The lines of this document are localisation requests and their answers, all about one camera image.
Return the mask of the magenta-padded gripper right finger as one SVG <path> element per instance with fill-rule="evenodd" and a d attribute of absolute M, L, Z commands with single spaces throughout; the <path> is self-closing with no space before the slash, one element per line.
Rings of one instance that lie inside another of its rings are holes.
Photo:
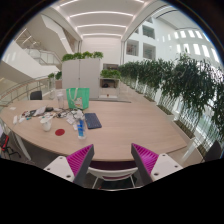
<path fill-rule="evenodd" d="M 155 152 L 135 143 L 131 144 L 131 154 L 138 167 L 144 185 L 152 183 L 182 169 L 182 166 L 173 160 L 168 154 L 156 154 Z"/>

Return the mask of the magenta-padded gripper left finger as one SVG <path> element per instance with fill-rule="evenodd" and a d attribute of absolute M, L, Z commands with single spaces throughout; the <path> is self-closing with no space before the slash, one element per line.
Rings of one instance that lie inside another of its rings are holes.
<path fill-rule="evenodd" d="M 67 157 L 58 156 L 44 170 L 82 186 L 93 155 L 94 145 L 90 144 Z"/>

